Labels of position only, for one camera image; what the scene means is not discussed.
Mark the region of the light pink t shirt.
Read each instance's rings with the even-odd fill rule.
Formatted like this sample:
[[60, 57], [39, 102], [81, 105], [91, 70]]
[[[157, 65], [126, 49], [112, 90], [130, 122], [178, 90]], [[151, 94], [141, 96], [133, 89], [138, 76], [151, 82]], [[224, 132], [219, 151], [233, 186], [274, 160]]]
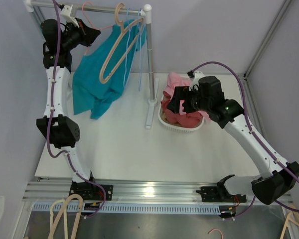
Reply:
[[[167, 85], [166, 85], [166, 88], [163, 91], [163, 95], [166, 98], [169, 98], [171, 100], [171, 98], [173, 97], [173, 94], [174, 94], [175, 87], [177, 87], [177, 86], [189, 86], [190, 84], [191, 84], [191, 80], [189, 78], [184, 78], [184, 77], [181, 77], [179, 74], [177, 74], [175, 72], [171, 72], [171, 73], [168, 74]], [[183, 112], [182, 108], [180, 108], [180, 110], [181, 111], [178, 113], [180, 115], [189, 114], [189, 113]], [[193, 113], [204, 114], [205, 118], [208, 121], [211, 121], [211, 119], [209, 118], [209, 115], [208, 115], [207, 112], [198, 111], [198, 112], [193, 112]]]

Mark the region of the pink wire hanger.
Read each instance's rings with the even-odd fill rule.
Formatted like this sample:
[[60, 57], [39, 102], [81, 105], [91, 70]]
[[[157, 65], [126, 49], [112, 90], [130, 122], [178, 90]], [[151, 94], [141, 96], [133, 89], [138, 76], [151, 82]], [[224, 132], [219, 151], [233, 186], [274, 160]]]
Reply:
[[[90, 18], [88, 17], [88, 15], [85, 13], [85, 6], [86, 6], [87, 4], [90, 5], [90, 6], [93, 6], [93, 4], [92, 4], [90, 1], [86, 1], [86, 2], [84, 2], [84, 3], [82, 4], [81, 11], [82, 11], [83, 15], [84, 15], [85, 18], [88, 20], [90, 26], [91, 26], [93, 29], [102, 31], [102, 30], [105, 30], [105, 29], [113, 28], [113, 25], [105, 26], [105, 27], [102, 27], [102, 28], [97, 28], [97, 27], [93, 24], [93, 22], [90, 20]], [[85, 53], [84, 53], [84, 56], [87, 55], [88, 50], [89, 50], [89, 47], [86, 48], [86, 51], [85, 51]]]

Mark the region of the teal t shirt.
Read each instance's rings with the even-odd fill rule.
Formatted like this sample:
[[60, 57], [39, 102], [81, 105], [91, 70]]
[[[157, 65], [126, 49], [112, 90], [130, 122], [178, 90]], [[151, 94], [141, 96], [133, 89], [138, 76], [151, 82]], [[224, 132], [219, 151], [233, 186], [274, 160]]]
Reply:
[[[124, 22], [124, 27], [128, 29], [127, 22]], [[82, 57], [82, 60], [74, 73], [72, 83], [73, 112], [75, 115], [90, 111], [90, 118], [97, 120], [109, 109], [114, 101], [122, 96], [125, 89], [123, 87], [125, 60], [123, 60], [107, 83], [101, 83], [99, 78], [101, 67], [105, 63], [105, 60], [120, 33], [120, 27], [114, 25], [109, 37], [93, 53]], [[128, 54], [129, 75], [135, 53], [138, 51], [138, 37], [138, 26], [132, 26], [130, 44], [134, 39], [136, 40], [136, 43]], [[125, 53], [127, 39], [128, 32], [114, 51], [114, 54], [105, 69], [104, 76], [108, 76], [110, 71]]]

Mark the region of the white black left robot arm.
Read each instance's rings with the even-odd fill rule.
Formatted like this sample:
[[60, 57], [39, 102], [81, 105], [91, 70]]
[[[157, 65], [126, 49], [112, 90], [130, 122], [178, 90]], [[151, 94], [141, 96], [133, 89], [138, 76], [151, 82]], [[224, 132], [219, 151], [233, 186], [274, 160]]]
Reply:
[[78, 45], [90, 46], [100, 31], [87, 27], [79, 18], [63, 24], [55, 19], [41, 23], [45, 42], [43, 65], [47, 74], [47, 103], [36, 126], [46, 139], [47, 151], [52, 158], [64, 156], [73, 172], [71, 194], [80, 194], [87, 200], [96, 197], [103, 187], [95, 182], [90, 169], [83, 163], [78, 148], [80, 128], [68, 114], [68, 82], [71, 77], [71, 50]]

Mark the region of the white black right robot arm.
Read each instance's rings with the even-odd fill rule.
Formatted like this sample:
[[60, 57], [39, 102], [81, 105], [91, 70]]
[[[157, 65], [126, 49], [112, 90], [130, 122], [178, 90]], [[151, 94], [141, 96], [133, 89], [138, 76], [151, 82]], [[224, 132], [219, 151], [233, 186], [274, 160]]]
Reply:
[[252, 127], [249, 117], [234, 99], [226, 99], [215, 76], [193, 79], [190, 86], [176, 86], [169, 110], [178, 113], [207, 112], [209, 118], [230, 134], [258, 169], [257, 176], [229, 175], [218, 183], [217, 197], [229, 201], [234, 195], [254, 195], [270, 205], [292, 189], [299, 177], [299, 164], [281, 157]]

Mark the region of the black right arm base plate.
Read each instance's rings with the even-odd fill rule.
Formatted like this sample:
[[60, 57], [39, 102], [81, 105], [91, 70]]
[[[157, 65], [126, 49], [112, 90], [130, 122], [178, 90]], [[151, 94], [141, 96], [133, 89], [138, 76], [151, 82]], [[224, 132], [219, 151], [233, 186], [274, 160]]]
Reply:
[[246, 203], [247, 198], [245, 195], [231, 195], [225, 189], [218, 188], [217, 186], [202, 186], [196, 193], [201, 196], [202, 202], [208, 203]]

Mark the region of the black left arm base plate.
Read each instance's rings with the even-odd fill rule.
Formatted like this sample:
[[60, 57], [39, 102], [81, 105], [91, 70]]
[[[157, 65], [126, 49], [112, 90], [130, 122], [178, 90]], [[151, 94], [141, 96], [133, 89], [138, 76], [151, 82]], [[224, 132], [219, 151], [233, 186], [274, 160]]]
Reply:
[[102, 201], [105, 196], [106, 201], [111, 201], [113, 194], [113, 185], [106, 184], [101, 185], [101, 187], [104, 189], [104, 191], [100, 187], [87, 182], [72, 182], [69, 190], [69, 196], [73, 194], [78, 194], [83, 198], [83, 200], [94, 201]]

